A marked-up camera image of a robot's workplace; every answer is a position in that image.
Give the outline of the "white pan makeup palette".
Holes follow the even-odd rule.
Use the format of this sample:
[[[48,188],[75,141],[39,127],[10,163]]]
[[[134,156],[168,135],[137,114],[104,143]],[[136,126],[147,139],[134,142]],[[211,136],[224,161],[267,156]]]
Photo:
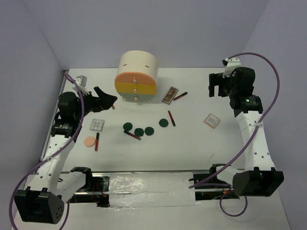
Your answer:
[[[96,132],[101,132],[104,127],[104,120],[101,119],[93,119],[90,125],[90,130],[91,131],[96,131]]]

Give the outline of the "yellow drawer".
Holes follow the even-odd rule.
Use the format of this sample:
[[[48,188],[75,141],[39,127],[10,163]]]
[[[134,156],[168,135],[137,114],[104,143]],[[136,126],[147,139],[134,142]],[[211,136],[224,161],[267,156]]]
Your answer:
[[[155,95],[157,92],[156,85],[130,84],[115,82],[115,89],[118,93],[133,93]]]

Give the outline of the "orange top drawer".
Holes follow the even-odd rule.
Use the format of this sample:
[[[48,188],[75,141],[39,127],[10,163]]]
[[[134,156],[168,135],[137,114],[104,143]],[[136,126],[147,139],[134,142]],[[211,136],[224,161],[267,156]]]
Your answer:
[[[115,77],[115,83],[156,85],[156,81],[148,74],[141,72],[123,72]]]

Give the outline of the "pink square compact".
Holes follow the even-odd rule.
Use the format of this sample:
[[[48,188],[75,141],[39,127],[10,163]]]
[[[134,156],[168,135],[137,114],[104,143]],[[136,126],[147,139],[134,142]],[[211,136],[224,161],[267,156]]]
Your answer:
[[[221,120],[218,117],[210,113],[203,122],[209,127],[215,129],[219,125],[220,121]]]

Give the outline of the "brown eyeshadow palette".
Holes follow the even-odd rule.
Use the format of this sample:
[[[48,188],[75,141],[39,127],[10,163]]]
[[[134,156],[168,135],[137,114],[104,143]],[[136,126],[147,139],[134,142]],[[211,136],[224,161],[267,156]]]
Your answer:
[[[175,98],[176,94],[178,92],[178,89],[175,87],[170,87],[165,96],[162,99],[162,102],[169,105]]]

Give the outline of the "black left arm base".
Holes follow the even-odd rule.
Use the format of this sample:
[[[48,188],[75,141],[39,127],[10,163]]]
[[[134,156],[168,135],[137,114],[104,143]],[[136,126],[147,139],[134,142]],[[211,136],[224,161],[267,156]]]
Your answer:
[[[74,167],[71,172],[85,174],[85,185],[70,199],[71,203],[95,203],[98,207],[110,207],[108,187],[109,176],[93,176],[92,170],[86,167]]]

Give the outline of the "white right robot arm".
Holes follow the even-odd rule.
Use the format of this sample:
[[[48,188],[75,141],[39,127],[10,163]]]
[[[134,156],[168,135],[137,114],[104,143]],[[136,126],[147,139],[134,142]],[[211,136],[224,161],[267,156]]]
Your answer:
[[[218,96],[229,97],[246,146],[244,169],[228,166],[222,172],[215,171],[209,175],[209,183],[213,187],[230,184],[237,196],[271,196],[284,181],[267,146],[260,120],[263,107],[260,97],[253,94],[254,81],[255,71],[245,67],[234,69],[229,77],[222,73],[209,75],[209,96],[214,96],[217,86]]]

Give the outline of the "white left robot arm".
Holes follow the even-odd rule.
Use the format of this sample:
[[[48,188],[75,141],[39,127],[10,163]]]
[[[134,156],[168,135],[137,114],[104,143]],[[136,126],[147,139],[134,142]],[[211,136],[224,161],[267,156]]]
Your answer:
[[[63,217],[64,205],[79,189],[88,191],[94,186],[92,171],[87,167],[73,167],[69,174],[60,178],[68,157],[65,148],[74,143],[82,128],[84,117],[90,112],[99,113],[110,109],[117,97],[104,93],[99,87],[83,93],[64,92],[59,96],[50,135],[58,138],[57,151],[46,155],[35,169],[35,176],[25,189],[18,189],[14,201],[22,221],[57,224]]]

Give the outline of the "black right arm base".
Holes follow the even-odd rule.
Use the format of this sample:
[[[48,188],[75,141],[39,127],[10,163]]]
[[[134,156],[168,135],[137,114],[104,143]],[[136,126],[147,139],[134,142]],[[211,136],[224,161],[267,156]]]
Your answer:
[[[214,174],[219,166],[223,167],[224,164],[213,164],[208,171],[193,173],[189,181],[192,184],[196,184]],[[231,185],[214,177],[204,184],[195,187],[195,199],[196,201],[220,199],[222,195],[232,191]]]

